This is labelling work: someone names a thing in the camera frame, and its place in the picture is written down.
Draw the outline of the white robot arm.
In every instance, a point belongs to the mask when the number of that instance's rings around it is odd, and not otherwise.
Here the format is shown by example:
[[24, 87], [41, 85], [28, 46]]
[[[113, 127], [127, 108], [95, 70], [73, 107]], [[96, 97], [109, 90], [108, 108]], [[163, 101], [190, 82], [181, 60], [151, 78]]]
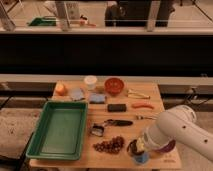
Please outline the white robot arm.
[[150, 152], [168, 153], [180, 142], [213, 162], [213, 134], [197, 126], [196, 120], [196, 113], [187, 105], [165, 110], [129, 143], [127, 152], [138, 163], [146, 163]]

